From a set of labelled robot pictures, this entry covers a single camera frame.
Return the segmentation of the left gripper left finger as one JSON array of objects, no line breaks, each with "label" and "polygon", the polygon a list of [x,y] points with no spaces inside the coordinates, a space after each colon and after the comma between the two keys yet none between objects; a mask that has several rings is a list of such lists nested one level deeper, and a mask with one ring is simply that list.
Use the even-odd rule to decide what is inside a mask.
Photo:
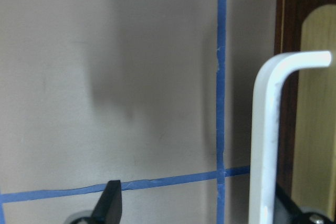
[{"label": "left gripper left finger", "polygon": [[107,183],[91,217],[94,221],[121,221],[122,190],[120,180]]}]

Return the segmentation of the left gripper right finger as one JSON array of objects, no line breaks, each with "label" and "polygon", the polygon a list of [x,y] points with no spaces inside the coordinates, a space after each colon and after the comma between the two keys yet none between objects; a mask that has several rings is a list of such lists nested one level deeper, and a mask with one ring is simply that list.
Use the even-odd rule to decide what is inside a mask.
[{"label": "left gripper right finger", "polygon": [[274,223],[312,223],[309,218],[310,214],[304,214],[276,183]]}]

